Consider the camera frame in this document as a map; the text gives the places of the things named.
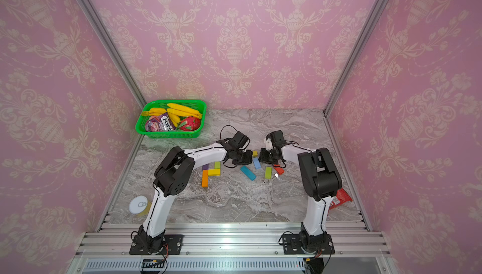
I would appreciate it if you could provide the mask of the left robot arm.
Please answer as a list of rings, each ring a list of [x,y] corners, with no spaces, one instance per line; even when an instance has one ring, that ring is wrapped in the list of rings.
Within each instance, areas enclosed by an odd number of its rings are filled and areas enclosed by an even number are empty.
[[[153,203],[144,223],[131,234],[129,254],[179,254],[176,243],[182,242],[183,236],[175,235],[172,241],[165,236],[166,223],[174,200],[185,190],[195,169],[209,163],[227,161],[231,161],[235,166],[249,165],[252,163],[252,151],[222,142],[191,150],[172,148],[154,174]]]

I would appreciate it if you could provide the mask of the orange block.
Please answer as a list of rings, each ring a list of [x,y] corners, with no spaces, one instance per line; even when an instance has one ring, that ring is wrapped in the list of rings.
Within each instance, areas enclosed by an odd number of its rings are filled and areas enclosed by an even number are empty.
[[[202,187],[208,187],[208,170],[202,172]]]

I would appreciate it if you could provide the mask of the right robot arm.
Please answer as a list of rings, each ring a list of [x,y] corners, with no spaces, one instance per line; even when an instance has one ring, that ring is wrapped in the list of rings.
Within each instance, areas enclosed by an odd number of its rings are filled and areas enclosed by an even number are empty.
[[[301,180],[308,195],[304,220],[301,223],[299,238],[302,249],[307,253],[335,253],[326,222],[330,205],[343,182],[327,148],[310,150],[295,144],[261,148],[259,159],[262,163],[279,165],[292,162],[299,166]]]

